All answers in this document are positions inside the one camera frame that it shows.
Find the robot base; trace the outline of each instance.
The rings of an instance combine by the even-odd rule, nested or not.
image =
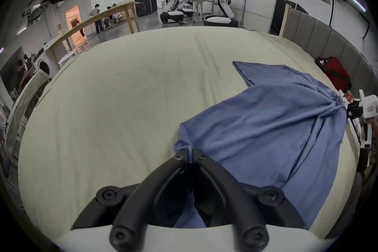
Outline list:
[[[160,14],[160,20],[163,24],[168,23],[168,20],[174,22],[182,22],[184,19],[184,13],[179,11],[163,12]]]
[[[193,10],[192,9],[183,8],[182,12],[185,14],[186,17],[193,17]]]
[[[225,26],[230,28],[237,28],[239,26],[239,21],[236,19],[217,16],[217,15],[209,15],[203,18],[203,25],[205,26]]]

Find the blue shirt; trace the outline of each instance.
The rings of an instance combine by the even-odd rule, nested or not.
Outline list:
[[[234,66],[250,87],[180,124],[174,149],[200,148],[239,182],[281,188],[310,227],[336,175],[343,101],[286,65]],[[192,200],[176,227],[204,227]]]

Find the white bed sheet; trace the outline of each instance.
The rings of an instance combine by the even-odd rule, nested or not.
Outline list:
[[[19,188],[32,222],[57,239],[98,189],[141,182],[173,155],[181,122],[247,88],[232,61],[285,64],[334,89],[299,46],[254,31],[167,28],[101,43],[64,66],[26,126]],[[333,187],[310,229],[319,237],[343,209],[357,159],[345,135]]]

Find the upholstered headboard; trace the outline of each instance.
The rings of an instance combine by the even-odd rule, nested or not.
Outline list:
[[[365,57],[330,26],[287,7],[280,35],[299,45],[313,58],[337,57],[350,76],[351,92],[356,98],[359,98],[360,89],[365,95],[378,95],[378,79]]]

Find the floor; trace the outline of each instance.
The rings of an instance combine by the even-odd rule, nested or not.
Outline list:
[[[195,21],[195,23],[190,20],[190,18],[184,18],[184,22],[187,22],[185,25],[180,25],[179,23],[167,23],[163,24],[159,20],[158,12],[154,12],[147,16],[138,17],[139,29],[140,31],[149,31],[151,29],[158,28],[168,28],[175,26],[203,26],[203,21]],[[90,47],[93,47],[99,43],[113,40],[122,36],[130,35],[130,29],[128,23],[125,21],[119,26],[107,29],[100,34],[91,34],[87,36],[87,43],[83,44],[78,48],[78,51],[84,51]]]

